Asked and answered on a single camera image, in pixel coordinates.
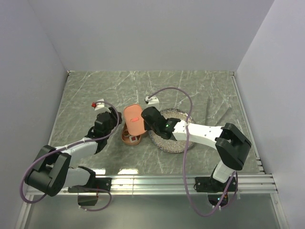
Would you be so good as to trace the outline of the pink lunch box lid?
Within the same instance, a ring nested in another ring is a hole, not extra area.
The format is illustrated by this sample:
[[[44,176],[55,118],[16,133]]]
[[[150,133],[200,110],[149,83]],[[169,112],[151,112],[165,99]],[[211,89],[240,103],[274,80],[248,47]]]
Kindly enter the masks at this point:
[[[146,132],[141,113],[142,108],[139,104],[132,104],[125,107],[123,117],[130,135],[138,136]]]

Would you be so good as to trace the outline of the small noodle soup cup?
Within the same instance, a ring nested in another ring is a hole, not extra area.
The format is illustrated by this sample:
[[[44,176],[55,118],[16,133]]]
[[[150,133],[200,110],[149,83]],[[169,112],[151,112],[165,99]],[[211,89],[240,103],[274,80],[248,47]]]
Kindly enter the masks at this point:
[[[124,137],[129,137],[129,136],[130,136],[130,134],[129,134],[129,132],[128,132],[127,129],[125,129],[125,130],[123,131],[122,135],[123,135]]]

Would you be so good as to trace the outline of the red sushi roll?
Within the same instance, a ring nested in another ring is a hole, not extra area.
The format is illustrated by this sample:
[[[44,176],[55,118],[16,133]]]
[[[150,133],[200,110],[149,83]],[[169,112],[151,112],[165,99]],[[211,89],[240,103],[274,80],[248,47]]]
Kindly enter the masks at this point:
[[[131,136],[129,136],[129,140],[130,140],[131,143],[135,143],[135,142],[138,141],[138,137],[131,135]]]

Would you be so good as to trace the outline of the pink lunch box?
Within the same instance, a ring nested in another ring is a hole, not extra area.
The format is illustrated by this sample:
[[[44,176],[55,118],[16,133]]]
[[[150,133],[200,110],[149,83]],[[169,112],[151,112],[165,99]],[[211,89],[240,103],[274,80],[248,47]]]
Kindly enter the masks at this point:
[[[142,136],[141,135],[131,135],[127,129],[127,125],[124,124],[122,134],[121,134],[121,140],[129,146],[136,146],[141,142]]]

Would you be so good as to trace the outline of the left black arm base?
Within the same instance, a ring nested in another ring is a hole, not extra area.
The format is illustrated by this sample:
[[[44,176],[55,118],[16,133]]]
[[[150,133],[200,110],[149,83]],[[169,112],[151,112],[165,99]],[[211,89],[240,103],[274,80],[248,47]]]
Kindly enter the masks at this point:
[[[92,184],[85,186],[69,187],[68,193],[78,194],[78,205],[81,208],[96,206],[99,200],[99,195],[108,194],[109,201],[106,204],[106,206],[103,208],[105,209],[107,206],[109,206],[112,200],[112,196],[110,194],[111,186],[112,186],[112,178],[99,177],[99,178],[95,178]]]

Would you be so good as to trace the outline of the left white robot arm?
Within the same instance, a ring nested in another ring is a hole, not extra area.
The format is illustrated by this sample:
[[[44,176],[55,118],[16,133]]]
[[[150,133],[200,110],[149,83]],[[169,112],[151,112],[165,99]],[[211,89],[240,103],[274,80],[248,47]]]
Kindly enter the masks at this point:
[[[107,145],[113,129],[122,123],[122,114],[115,109],[99,113],[87,135],[68,146],[43,146],[24,182],[44,195],[53,197],[64,187],[81,187],[90,192],[96,188],[96,173],[86,167],[72,168],[71,164],[83,157],[101,152]]]

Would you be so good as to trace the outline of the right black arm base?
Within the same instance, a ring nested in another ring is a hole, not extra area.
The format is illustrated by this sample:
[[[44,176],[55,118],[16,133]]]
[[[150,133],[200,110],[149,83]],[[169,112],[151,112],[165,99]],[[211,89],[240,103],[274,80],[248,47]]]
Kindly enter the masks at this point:
[[[196,192],[220,193],[225,190],[229,179],[230,178],[228,178],[226,182],[222,183],[212,177],[195,177],[194,189]]]

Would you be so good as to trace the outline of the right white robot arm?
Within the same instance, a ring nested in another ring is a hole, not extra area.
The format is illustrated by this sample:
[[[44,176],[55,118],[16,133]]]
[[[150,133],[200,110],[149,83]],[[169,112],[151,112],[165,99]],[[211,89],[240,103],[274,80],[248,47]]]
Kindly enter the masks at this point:
[[[234,124],[206,126],[187,123],[178,118],[165,118],[157,109],[157,97],[147,96],[145,102],[147,108],[142,111],[141,116],[146,130],[153,131],[164,140],[189,140],[217,150],[221,161],[210,178],[210,185],[214,190],[222,190],[232,173],[243,169],[252,143]]]

